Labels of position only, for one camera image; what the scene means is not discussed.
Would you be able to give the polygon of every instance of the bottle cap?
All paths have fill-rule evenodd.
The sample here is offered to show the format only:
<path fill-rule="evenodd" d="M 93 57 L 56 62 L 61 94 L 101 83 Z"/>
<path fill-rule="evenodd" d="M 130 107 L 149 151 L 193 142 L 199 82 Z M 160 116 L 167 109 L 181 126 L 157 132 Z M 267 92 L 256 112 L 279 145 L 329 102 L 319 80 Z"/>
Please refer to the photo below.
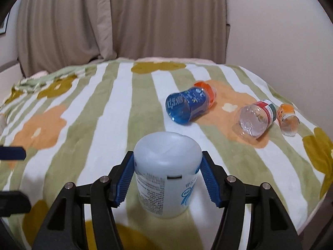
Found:
<path fill-rule="evenodd" d="M 208 94 L 209 96 L 209 106 L 208 108 L 212 107 L 212 105 L 215 102 L 216 99 L 216 88 L 214 86 L 211 86 L 210 84 L 208 84 L 205 81 L 197 81 L 194 84 L 195 87 L 200 87 L 203 88 L 204 91 Z"/>

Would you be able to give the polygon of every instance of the ribbed blue pad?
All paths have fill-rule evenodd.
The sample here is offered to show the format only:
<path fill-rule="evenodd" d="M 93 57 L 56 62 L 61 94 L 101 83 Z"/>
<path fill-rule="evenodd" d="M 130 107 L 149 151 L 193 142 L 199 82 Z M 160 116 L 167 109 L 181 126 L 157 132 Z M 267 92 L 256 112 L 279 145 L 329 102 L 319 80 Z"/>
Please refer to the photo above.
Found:
<path fill-rule="evenodd" d="M 120 205 L 120 203 L 122 203 L 125 200 L 133 174 L 134 174 L 134 156 L 132 154 L 117 184 L 117 195 L 114 201 L 118 206 Z"/>
<path fill-rule="evenodd" d="M 212 200 L 212 202 L 214 202 L 218 207 L 222 202 L 220 198 L 220 187 L 204 156 L 200 164 L 200 170 L 203 175 L 210 200 Z"/>

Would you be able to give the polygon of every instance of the bed sheet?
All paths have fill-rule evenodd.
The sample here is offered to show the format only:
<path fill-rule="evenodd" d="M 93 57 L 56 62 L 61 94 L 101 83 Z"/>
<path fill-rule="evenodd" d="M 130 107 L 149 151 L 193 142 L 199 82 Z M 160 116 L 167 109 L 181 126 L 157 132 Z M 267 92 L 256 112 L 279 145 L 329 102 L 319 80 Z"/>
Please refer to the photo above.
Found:
<path fill-rule="evenodd" d="M 182 126 L 165 111 L 166 97 L 196 80 L 217 89 L 216 104 Z M 38 229 L 66 182 L 89 184 L 119 164 L 137 141 L 152 132 L 171 131 L 196 140 L 216 164 L 244 183 L 270 183 L 297 230 L 309 219 L 332 182 L 332 142 L 296 109 L 295 137 L 275 122 L 256 145 L 231 130 L 235 112 L 269 99 L 291 103 L 265 81 L 240 66 L 115 60 L 72 66 L 37 80 L 22 80 L 1 106 L 8 126 L 0 144 L 23 146 L 24 162 L 0 161 L 0 188 L 21 190 L 32 210 L 13 215 L 14 236 L 31 248 Z M 139 204 L 135 180 L 125 201 L 113 210 L 125 249 L 210 249 L 222 209 L 209 199 L 199 174 L 192 202 L 173 219 L 158 219 Z M 89 249 L 96 249 L 91 212 L 86 206 Z M 246 249 L 250 206 L 246 207 L 241 250 Z"/>

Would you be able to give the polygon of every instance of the white flower center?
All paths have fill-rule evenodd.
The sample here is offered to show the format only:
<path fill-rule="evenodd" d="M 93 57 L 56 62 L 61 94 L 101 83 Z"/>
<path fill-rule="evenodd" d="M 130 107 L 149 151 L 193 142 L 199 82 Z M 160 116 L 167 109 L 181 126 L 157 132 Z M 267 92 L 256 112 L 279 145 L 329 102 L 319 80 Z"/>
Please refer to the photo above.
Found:
<path fill-rule="evenodd" d="M 34 132 L 34 134 L 31 136 L 31 139 L 34 139 L 34 138 L 36 138 L 38 135 L 40 135 L 41 131 L 42 131 L 42 128 L 39 127 L 39 128 Z"/>
<path fill-rule="evenodd" d="M 225 103 L 222 107 L 223 110 L 225 110 L 226 112 L 233 112 L 237 109 L 237 105 L 232 105 L 231 103 Z"/>

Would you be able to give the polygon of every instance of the wall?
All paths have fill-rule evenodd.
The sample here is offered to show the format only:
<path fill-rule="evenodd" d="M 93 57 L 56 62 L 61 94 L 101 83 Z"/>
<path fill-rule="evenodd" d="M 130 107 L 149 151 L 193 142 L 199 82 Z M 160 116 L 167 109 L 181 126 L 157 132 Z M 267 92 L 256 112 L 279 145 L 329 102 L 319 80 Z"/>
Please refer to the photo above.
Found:
<path fill-rule="evenodd" d="M 0 35 L 0 66 L 17 59 L 16 20 L 21 0 L 13 5 L 5 34 Z"/>
<path fill-rule="evenodd" d="M 227 0 L 226 62 L 241 65 L 333 139 L 333 25 L 317 0 Z"/>

